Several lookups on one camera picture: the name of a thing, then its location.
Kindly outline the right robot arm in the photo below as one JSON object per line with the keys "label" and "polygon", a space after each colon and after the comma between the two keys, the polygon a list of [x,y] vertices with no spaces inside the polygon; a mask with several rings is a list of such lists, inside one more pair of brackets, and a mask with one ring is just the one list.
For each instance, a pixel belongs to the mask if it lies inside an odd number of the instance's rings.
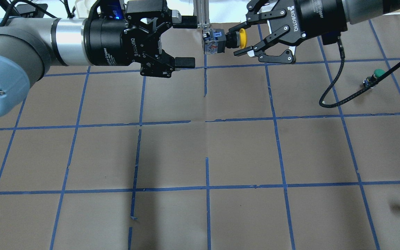
{"label": "right robot arm", "polygon": [[251,0],[245,20],[229,29],[245,31],[256,24],[267,24],[270,33],[254,45],[241,45],[234,52],[262,63],[294,64],[295,50],[304,41],[323,36],[327,44],[349,25],[393,16],[400,11],[400,0]]}

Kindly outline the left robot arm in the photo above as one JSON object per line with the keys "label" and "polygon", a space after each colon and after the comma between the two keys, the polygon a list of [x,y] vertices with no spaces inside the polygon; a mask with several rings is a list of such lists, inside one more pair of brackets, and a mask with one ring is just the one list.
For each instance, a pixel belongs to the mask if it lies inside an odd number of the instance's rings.
{"label": "left robot arm", "polygon": [[140,74],[170,78],[195,68],[193,57],[172,57],[161,35],[196,29],[196,16],[182,16],[165,0],[97,0],[86,18],[0,19],[0,117],[28,95],[51,66],[129,66]]}

